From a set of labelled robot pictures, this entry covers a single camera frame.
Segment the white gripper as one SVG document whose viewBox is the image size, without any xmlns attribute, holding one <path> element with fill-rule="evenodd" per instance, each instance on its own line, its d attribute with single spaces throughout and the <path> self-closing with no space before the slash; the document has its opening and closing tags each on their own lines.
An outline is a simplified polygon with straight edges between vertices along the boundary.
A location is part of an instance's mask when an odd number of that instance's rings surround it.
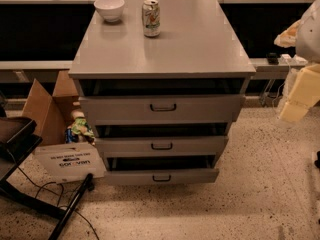
<svg viewBox="0 0 320 240">
<path fill-rule="evenodd" d="M 274 44 L 295 47 L 300 21 L 279 34 Z M 300 121 L 320 101 L 320 64 L 310 64 L 300 70 L 292 68 L 285 80 L 283 98 L 278 106 L 278 118 L 288 123 Z"/>
</svg>

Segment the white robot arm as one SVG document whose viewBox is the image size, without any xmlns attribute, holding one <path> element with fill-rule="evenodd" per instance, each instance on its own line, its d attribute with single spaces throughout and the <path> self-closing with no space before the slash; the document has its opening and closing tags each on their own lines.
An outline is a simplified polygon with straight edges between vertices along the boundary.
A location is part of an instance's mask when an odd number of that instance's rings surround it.
<svg viewBox="0 0 320 240">
<path fill-rule="evenodd" d="M 278 118 L 288 123 L 300 121 L 320 101 L 320 0 L 315 0 L 301 19 L 279 34 L 274 44 L 294 47 L 307 64 L 290 70 L 279 105 Z"/>
</svg>

